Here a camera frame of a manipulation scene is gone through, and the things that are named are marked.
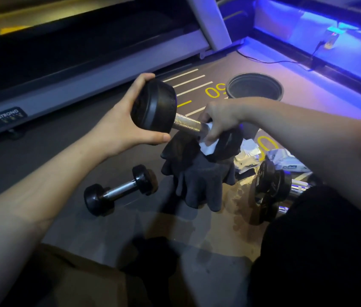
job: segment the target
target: hand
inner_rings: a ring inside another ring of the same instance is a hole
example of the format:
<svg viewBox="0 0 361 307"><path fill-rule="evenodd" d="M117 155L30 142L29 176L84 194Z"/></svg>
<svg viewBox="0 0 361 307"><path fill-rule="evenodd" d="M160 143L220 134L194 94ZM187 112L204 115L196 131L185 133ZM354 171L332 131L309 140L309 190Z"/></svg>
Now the hand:
<svg viewBox="0 0 361 307"><path fill-rule="evenodd" d="M153 73L139 75L122 100L87 134L96 148L101 150L104 158L118 155L138 144L161 144L171 139L167 133L138 128L130 116L142 87L154 77Z"/></svg>
<svg viewBox="0 0 361 307"><path fill-rule="evenodd" d="M208 103L199 121L207 123L212 119L212 129L204 139L204 143L209 146L213 144L226 130L232 129L241 122L241 100L226 99Z"/></svg>

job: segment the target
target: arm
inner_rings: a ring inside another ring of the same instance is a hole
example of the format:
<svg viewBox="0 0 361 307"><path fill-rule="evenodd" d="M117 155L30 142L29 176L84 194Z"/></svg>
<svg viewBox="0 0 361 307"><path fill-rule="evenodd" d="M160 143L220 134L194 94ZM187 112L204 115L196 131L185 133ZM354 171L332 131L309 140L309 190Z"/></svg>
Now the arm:
<svg viewBox="0 0 361 307"><path fill-rule="evenodd" d="M168 134L137 128L130 117L134 100L153 77L139 76L94 129L0 195L0 302L71 193L96 165L137 144L169 141Z"/></svg>
<svg viewBox="0 0 361 307"><path fill-rule="evenodd" d="M240 122L256 124L361 210L361 120L265 98L212 102L201 120L209 118L208 143Z"/></svg>

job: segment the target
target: person's right arm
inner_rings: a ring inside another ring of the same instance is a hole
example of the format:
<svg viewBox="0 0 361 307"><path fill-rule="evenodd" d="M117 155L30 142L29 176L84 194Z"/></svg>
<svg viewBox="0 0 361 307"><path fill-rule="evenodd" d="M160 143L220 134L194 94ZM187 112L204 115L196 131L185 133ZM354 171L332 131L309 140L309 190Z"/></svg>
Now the person's right arm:
<svg viewBox="0 0 361 307"><path fill-rule="evenodd" d="M361 210L361 120L258 97L211 102L200 117L209 118L207 144L241 122L253 123Z"/></svg>

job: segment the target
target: black bucket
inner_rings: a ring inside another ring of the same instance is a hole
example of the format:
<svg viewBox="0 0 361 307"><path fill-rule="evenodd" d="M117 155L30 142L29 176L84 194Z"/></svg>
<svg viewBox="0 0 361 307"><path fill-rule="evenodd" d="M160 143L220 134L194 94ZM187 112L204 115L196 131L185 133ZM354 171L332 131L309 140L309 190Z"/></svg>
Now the black bucket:
<svg viewBox="0 0 361 307"><path fill-rule="evenodd" d="M283 86L275 78L262 73L242 73L233 77L226 85L229 98L264 97L280 101L283 98ZM243 123L243 137L254 139L259 127Z"/></svg>

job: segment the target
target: person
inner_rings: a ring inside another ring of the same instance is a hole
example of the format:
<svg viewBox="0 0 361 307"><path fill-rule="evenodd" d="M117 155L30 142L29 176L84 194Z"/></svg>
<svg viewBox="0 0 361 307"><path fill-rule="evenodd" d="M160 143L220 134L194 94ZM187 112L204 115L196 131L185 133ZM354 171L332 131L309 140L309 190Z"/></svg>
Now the person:
<svg viewBox="0 0 361 307"><path fill-rule="evenodd" d="M166 133L137 128L130 117L140 90L153 77L141 74L89 133L0 194L0 304L71 193L94 167L137 144L170 140ZM338 296L360 286L361 120L258 97L209 103L201 120L209 119L213 127L206 144L241 122L254 123L326 182L303 193L285 216L269 225L252 267L253 303L293 298L281 293L281 287L305 295L322 294L324 288Z"/></svg>

